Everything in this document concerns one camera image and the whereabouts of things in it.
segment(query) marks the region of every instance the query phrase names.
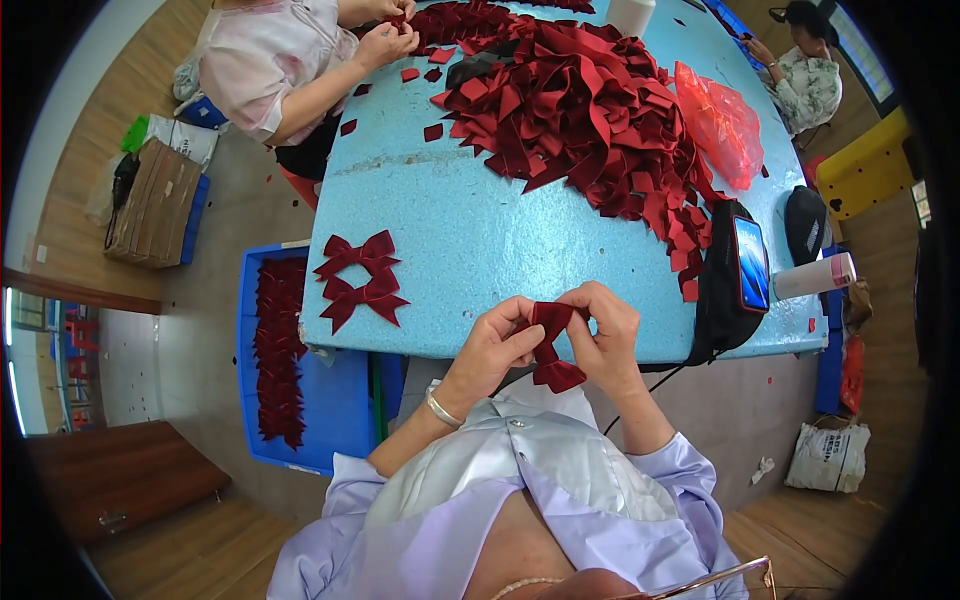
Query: black pants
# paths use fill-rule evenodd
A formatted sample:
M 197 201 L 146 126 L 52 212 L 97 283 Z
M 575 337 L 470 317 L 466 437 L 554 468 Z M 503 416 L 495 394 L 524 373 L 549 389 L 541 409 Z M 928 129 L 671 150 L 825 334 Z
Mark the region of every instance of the black pants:
M 323 181 L 326 173 L 326 161 L 337 138 L 340 117 L 327 116 L 312 133 L 297 146 L 277 146 L 274 148 L 276 162 L 294 175 L 309 180 Z

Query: yellow plastic stool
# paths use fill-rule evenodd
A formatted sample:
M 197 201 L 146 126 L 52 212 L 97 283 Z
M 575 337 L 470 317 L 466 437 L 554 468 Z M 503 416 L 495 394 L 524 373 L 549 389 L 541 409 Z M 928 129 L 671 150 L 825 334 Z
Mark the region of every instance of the yellow plastic stool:
M 817 167 L 817 189 L 830 214 L 849 219 L 917 182 L 904 152 L 910 126 L 897 107 Z

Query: woman's left hand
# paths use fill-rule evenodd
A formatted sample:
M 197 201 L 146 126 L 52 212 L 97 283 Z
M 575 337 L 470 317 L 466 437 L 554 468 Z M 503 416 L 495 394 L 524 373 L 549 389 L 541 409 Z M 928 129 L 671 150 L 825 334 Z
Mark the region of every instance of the woman's left hand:
M 417 11 L 416 0 L 371 0 L 370 6 L 373 16 L 381 21 L 388 16 L 401 14 L 406 14 L 409 21 Z
M 767 50 L 767 47 L 760 43 L 760 40 L 752 37 L 750 39 L 742 40 L 744 46 L 747 47 L 747 50 L 750 51 L 750 56 L 759 60 L 763 63 L 763 66 L 767 66 L 771 62 L 776 62 L 777 59 L 774 57 L 774 53 Z
M 464 347 L 457 354 L 433 397 L 453 417 L 464 420 L 473 405 L 492 394 L 510 367 L 533 362 L 533 350 L 543 341 L 543 325 L 511 334 L 529 321 L 534 302 L 523 296 L 500 302 L 477 318 Z

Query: white thermos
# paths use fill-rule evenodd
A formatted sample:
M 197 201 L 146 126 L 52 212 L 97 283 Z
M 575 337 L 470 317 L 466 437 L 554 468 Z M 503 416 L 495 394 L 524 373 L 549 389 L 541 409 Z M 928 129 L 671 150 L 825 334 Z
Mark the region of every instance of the white thermos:
M 855 281 L 856 268 L 849 252 L 814 260 L 773 276 L 774 294 L 780 300 L 829 292 Z
M 657 0 L 610 0 L 606 22 L 624 36 L 643 37 Z

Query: light purple shirt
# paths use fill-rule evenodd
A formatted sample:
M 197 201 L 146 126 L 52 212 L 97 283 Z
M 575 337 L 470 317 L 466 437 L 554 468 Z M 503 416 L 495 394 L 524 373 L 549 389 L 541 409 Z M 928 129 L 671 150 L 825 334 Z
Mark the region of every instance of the light purple shirt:
M 627 458 L 670 493 L 680 518 L 637 521 L 591 509 L 516 457 L 518 477 L 485 481 L 424 513 L 364 530 L 386 479 L 367 461 L 337 454 L 323 517 L 284 544 L 267 597 L 461 598 L 500 507 L 524 488 L 578 570 L 603 567 L 650 591 L 740 564 L 710 496 L 716 471 L 682 434 Z M 686 597 L 731 600 L 748 592 L 738 577 Z

